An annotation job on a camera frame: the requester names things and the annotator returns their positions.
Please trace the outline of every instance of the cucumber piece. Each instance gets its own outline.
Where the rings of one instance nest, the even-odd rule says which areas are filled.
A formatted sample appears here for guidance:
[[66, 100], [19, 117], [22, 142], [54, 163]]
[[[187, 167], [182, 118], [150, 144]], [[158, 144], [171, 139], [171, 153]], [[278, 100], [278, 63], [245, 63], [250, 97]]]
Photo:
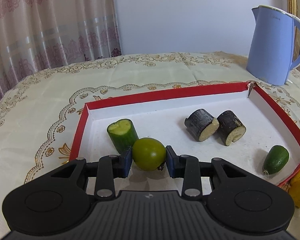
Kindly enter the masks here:
[[112, 123], [108, 126], [107, 132], [119, 154], [122, 154], [128, 146], [133, 146], [139, 139], [136, 129], [129, 119], [121, 119]]
[[263, 164], [263, 174], [271, 175], [280, 171], [289, 160], [289, 152], [281, 145], [273, 146]]

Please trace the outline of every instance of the feijoa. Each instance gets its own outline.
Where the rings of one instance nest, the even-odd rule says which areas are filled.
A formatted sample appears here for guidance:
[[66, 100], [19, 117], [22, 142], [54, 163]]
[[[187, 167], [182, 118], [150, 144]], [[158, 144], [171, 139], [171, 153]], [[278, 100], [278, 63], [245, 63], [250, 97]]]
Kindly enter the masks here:
[[288, 162], [289, 152], [281, 145], [273, 146], [263, 164], [263, 174], [271, 175], [279, 172]]

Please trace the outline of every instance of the curtain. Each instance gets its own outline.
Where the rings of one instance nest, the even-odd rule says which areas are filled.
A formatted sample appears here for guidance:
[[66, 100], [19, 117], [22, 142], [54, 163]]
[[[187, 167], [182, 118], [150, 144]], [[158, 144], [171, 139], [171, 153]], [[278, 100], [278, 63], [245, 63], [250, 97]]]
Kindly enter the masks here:
[[0, 0], [0, 99], [42, 69], [119, 55], [113, 0]]

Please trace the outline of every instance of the cut eggplant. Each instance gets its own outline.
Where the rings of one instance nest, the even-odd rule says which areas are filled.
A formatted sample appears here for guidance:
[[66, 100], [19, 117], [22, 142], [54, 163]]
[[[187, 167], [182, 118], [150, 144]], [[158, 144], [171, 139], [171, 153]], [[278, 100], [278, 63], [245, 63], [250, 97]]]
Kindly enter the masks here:
[[216, 132], [219, 122], [206, 110], [198, 109], [185, 119], [185, 126], [195, 140], [202, 142]]
[[107, 132], [119, 154], [122, 154], [128, 146], [133, 146], [135, 141], [139, 139], [136, 129], [129, 119], [121, 119], [112, 123], [108, 126]]
[[220, 124], [218, 132], [226, 146], [239, 140], [247, 130], [239, 118], [230, 110], [223, 112], [217, 119]]

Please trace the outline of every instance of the table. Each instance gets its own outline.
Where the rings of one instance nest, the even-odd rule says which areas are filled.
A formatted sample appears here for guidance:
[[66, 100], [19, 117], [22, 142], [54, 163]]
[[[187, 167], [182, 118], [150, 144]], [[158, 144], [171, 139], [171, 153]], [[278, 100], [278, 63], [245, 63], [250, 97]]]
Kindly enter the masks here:
[[[246, 57], [224, 52], [126, 55], [46, 69], [25, 78], [0, 101], [0, 237], [9, 231], [1, 212], [4, 197], [67, 162], [85, 102], [255, 80], [300, 127], [300, 72], [291, 72], [293, 84], [270, 86], [248, 73], [246, 63]], [[164, 179], [160, 181], [161, 189], [169, 189]], [[127, 181], [126, 189], [134, 183], [145, 190], [155, 187], [144, 177]], [[300, 239], [300, 209], [288, 231]]]

